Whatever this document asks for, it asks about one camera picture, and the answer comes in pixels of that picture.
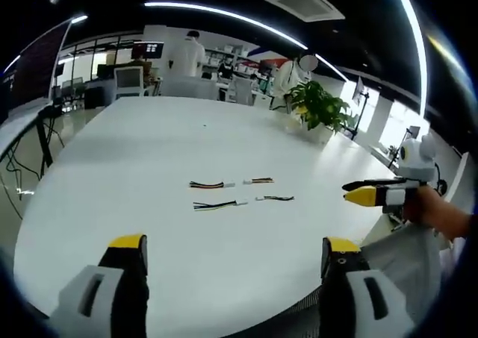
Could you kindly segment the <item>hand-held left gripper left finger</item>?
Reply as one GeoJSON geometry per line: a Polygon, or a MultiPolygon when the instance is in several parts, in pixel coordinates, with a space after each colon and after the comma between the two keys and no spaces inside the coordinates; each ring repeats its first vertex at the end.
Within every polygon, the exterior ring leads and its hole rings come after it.
{"type": "Polygon", "coordinates": [[[147,236],[117,237],[60,291],[50,325],[59,337],[145,337],[147,275],[147,236]]]}

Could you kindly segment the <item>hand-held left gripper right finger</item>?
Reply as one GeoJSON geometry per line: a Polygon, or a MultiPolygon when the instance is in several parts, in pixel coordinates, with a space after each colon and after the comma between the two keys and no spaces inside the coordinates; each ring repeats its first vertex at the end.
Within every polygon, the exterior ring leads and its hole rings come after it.
{"type": "Polygon", "coordinates": [[[404,294],[352,241],[323,239],[320,278],[320,337],[405,337],[415,326],[404,294]]]}

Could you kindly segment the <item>person's right hand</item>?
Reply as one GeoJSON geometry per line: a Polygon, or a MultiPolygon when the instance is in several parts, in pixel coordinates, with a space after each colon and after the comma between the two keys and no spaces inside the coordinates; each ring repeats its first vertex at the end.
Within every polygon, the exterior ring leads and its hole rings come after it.
{"type": "Polygon", "coordinates": [[[403,206],[404,219],[430,226],[450,240],[456,236],[455,214],[455,207],[428,185],[418,187],[403,206]]]}

